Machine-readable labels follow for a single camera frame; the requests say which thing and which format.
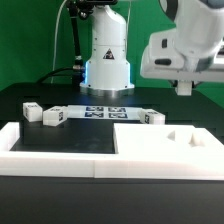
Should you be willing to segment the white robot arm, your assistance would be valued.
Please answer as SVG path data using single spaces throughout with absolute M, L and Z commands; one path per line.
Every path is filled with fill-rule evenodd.
M 130 94 L 126 60 L 127 24 L 111 9 L 118 0 L 67 0 L 74 19 L 93 19 L 92 55 L 84 65 L 80 90 L 111 96 Z M 189 96 L 201 82 L 224 82 L 224 0 L 158 0 L 173 29 L 150 35 L 140 75 L 169 80 L 179 96 Z

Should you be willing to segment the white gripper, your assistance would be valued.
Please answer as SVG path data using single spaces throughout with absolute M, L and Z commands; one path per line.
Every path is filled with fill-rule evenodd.
M 174 30 L 153 33 L 145 48 L 140 74 L 148 79 L 224 83 L 224 59 L 191 63 L 174 48 Z

